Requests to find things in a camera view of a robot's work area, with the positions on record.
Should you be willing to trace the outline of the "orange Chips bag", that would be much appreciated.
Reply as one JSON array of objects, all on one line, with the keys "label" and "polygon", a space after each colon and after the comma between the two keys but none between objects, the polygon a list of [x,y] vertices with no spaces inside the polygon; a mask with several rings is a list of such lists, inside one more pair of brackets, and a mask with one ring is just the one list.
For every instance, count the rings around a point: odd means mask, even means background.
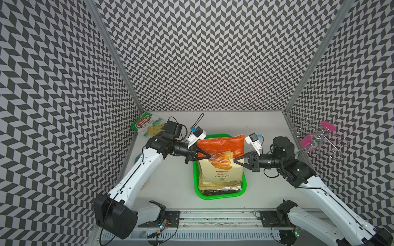
[{"label": "orange Chips bag", "polygon": [[199,162],[200,190],[239,191],[242,189],[244,168],[233,161],[225,169],[216,168],[209,160]]}]

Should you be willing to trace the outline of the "red orange snack bag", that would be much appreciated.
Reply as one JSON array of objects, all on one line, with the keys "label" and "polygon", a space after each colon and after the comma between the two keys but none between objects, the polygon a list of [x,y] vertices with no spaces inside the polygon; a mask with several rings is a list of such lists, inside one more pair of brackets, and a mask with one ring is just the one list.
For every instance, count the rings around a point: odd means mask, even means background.
[{"label": "red orange snack bag", "polygon": [[198,147],[211,155],[199,161],[202,182],[237,182],[243,177],[244,168],[234,159],[244,155],[244,135],[199,140]]}]

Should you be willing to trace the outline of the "green plastic basket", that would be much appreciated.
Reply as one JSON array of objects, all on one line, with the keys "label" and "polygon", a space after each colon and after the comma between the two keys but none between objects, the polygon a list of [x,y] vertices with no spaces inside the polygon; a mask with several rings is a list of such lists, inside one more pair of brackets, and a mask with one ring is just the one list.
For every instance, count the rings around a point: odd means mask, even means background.
[{"label": "green plastic basket", "polygon": [[[207,135],[204,139],[209,139],[209,138],[221,138],[221,137],[235,137],[235,136],[230,136],[228,134],[211,134]],[[193,162],[193,171],[194,171],[194,188],[197,196],[203,200],[215,200],[215,199],[224,199],[224,198],[231,198],[231,197],[238,197],[241,196],[245,193],[247,189],[247,181],[245,174],[243,172],[243,179],[241,181],[242,189],[240,192],[237,192],[236,194],[230,194],[230,195],[218,195],[218,196],[205,196],[202,194],[201,190],[198,188],[198,181],[199,181],[199,161]]]}]

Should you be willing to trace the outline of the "green red Chuba bag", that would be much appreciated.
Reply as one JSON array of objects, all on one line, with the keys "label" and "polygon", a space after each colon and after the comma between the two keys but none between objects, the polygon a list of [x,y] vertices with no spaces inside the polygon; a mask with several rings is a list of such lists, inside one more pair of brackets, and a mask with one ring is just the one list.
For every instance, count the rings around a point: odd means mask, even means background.
[{"label": "green red Chuba bag", "polygon": [[163,131],[166,124],[167,122],[164,119],[154,114],[144,112],[131,124],[130,129],[146,138],[151,138]]}]

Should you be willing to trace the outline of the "brown dark snack bag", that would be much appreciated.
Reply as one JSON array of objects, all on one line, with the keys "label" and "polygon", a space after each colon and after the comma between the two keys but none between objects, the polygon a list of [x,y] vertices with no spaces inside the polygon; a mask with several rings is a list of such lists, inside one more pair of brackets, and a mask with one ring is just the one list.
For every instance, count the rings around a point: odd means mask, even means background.
[{"label": "brown dark snack bag", "polygon": [[230,195],[240,191],[241,190],[201,190],[202,194],[205,196]]}]

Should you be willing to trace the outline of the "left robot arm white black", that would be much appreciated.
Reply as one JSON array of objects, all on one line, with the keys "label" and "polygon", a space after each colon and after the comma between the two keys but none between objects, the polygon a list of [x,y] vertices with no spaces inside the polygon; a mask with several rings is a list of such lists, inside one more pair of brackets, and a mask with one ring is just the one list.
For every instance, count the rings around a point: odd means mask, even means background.
[{"label": "left robot arm white black", "polygon": [[125,177],[107,194],[99,194],[93,201],[96,224],[120,239],[127,238],[134,228],[148,222],[161,224],[165,206],[149,201],[144,207],[134,206],[135,199],[153,171],[168,155],[185,158],[185,163],[209,159],[211,156],[197,142],[206,137],[200,127],[192,127],[186,142],[179,140],[184,125],[168,121],[164,130],[151,137],[141,156]]}]

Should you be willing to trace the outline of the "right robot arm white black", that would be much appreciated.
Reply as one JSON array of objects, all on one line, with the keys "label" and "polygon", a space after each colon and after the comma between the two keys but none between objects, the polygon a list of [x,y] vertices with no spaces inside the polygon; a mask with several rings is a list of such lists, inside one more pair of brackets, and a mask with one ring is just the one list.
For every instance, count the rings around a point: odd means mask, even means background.
[{"label": "right robot arm white black", "polygon": [[253,150],[234,159],[252,172],[276,169],[292,187],[309,197],[331,220],[331,224],[309,214],[291,200],[277,206],[280,224],[300,227],[329,246],[391,246],[393,235],[375,227],[350,209],[333,193],[308,164],[297,158],[294,144],[283,136],[275,137],[268,153],[262,152],[262,136],[250,134],[246,143]]}]

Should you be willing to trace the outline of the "chrome pink cup stand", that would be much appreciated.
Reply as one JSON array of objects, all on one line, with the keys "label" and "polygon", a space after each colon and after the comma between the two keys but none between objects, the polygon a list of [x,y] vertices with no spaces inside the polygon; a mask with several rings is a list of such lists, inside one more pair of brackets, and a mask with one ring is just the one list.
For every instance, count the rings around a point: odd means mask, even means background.
[{"label": "chrome pink cup stand", "polygon": [[345,137],[337,133],[336,126],[330,122],[321,121],[319,126],[315,127],[310,118],[302,121],[302,124],[312,129],[312,133],[302,134],[301,127],[291,129],[293,136],[301,140],[300,150],[295,153],[296,159],[300,160],[304,155],[308,157],[318,156],[322,152],[325,143],[330,147],[328,151],[330,159],[340,161],[343,158],[342,149],[348,147],[350,143]]}]

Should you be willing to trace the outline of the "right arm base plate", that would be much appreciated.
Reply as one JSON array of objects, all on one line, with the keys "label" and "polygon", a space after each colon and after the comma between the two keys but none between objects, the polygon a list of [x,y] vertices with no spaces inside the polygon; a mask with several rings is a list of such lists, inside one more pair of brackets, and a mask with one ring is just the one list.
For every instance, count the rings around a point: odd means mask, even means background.
[{"label": "right arm base plate", "polygon": [[294,225],[290,222],[287,213],[283,211],[265,210],[260,211],[260,220],[264,228],[279,227],[290,228]]}]

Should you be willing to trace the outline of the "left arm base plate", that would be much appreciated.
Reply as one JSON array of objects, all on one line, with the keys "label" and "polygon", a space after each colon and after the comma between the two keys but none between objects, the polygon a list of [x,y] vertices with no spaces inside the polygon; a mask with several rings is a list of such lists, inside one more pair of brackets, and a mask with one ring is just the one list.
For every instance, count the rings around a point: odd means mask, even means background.
[{"label": "left arm base plate", "polygon": [[159,226],[164,222],[166,219],[167,221],[167,228],[176,228],[179,225],[181,212],[177,210],[173,211],[166,211],[163,216],[160,216],[159,219],[156,221],[147,222],[140,227],[147,227],[147,228],[159,228]]}]

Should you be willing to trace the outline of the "aluminium front rail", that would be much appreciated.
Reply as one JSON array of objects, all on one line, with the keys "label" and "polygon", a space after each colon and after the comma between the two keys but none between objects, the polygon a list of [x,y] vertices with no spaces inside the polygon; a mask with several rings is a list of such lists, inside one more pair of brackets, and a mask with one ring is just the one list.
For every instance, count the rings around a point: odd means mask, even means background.
[{"label": "aluminium front rail", "polygon": [[[127,208],[121,208],[120,212],[110,210],[106,211],[101,208],[96,208],[94,210],[95,222],[96,224],[103,228],[104,230],[114,234],[119,238],[126,238],[135,228],[140,228],[141,225],[156,221],[160,216],[163,216],[167,210],[164,208],[156,208],[151,205],[149,208],[143,209],[139,212],[130,211]],[[291,209],[287,208],[277,208],[274,211],[283,211],[287,213],[290,222],[294,227],[299,226],[306,230],[341,230],[350,228],[352,225],[356,225],[355,222],[350,221],[350,217],[347,218],[333,218],[332,222],[334,226],[326,223],[325,221],[313,216],[305,210],[299,207],[293,207]],[[185,225],[195,225],[199,224],[204,228],[208,227],[240,227],[245,226],[250,223],[257,223],[262,226],[260,220],[260,211],[255,212],[243,212],[243,211],[180,211],[180,224]],[[166,227],[167,221],[155,229],[161,234]]]}]

